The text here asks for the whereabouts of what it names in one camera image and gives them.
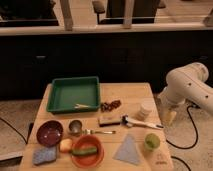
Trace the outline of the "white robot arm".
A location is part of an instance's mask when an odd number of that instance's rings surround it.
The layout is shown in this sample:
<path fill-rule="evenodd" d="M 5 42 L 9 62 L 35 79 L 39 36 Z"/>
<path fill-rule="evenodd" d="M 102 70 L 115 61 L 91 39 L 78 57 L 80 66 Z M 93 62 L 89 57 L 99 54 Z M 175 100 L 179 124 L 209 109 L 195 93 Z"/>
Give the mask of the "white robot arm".
<path fill-rule="evenodd" d="M 166 75 L 167 85 L 158 95 L 162 104 L 161 121 L 169 126 L 177 113 L 174 109 L 190 100 L 209 114 L 213 114 L 213 88 L 206 84 L 208 68 L 199 62 L 178 67 Z"/>

